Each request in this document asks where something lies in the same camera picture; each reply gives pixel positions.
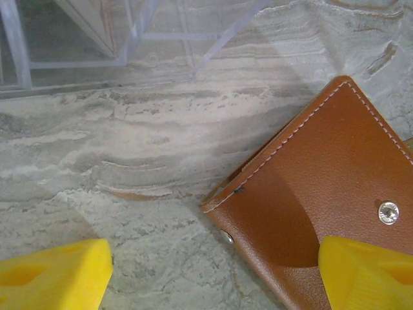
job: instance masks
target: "marble surface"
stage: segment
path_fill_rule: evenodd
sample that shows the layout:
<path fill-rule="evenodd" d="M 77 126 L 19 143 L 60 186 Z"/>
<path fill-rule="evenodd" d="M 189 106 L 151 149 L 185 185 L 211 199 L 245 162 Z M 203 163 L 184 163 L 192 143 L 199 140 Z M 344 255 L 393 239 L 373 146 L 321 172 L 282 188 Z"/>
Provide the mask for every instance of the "marble surface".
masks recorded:
<path fill-rule="evenodd" d="M 199 200 L 339 74 L 412 137 L 412 8 L 276 1 L 192 83 L 0 101 L 0 259 L 108 238 L 102 309 L 282 309 Z"/>
<path fill-rule="evenodd" d="M 101 310 L 284 309 L 201 214 L 196 198 L 134 202 L 63 191 L 0 203 L 0 260 L 107 238 L 114 273 Z"/>

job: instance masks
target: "metal snap button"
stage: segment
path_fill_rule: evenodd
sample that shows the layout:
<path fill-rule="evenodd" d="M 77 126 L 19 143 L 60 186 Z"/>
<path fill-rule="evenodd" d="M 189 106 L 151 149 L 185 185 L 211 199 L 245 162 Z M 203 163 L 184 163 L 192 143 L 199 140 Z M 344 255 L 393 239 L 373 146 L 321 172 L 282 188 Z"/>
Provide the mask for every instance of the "metal snap button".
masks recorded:
<path fill-rule="evenodd" d="M 383 202 L 379 207 L 379 219 L 386 225 L 394 224 L 399 218 L 399 207 L 391 201 Z"/>
<path fill-rule="evenodd" d="M 225 240 L 226 243 L 234 244 L 234 239 L 232 239 L 231 235 L 228 234 L 226 231 L 220 231 L 221 237 Z"/>

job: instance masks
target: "leather wallet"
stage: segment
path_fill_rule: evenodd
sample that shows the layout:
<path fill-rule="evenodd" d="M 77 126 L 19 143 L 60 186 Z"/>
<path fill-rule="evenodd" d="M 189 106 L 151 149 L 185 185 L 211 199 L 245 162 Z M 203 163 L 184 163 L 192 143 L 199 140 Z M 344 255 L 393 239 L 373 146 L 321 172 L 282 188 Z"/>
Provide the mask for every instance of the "leather wallet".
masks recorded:
<path fill-rule="evenodd" d="M 399 209 L 392 225 L 385 202 Z M 201 208 L 287 308 L 331 309 L 317 267 L 325 236 L 413 254 L 412 154 L 340 76 Z"/>

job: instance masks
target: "clear acrylic box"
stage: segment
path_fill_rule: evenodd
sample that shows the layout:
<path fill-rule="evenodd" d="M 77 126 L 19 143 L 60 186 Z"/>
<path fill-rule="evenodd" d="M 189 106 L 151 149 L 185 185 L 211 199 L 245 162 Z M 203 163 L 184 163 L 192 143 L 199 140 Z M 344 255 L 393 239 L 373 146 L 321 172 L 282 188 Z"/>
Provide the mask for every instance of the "clear acrylic box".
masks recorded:
<path fill-rule="evenodd" d="M 184 81 L 269 0 L 2 0 L 0 96 Z"/>

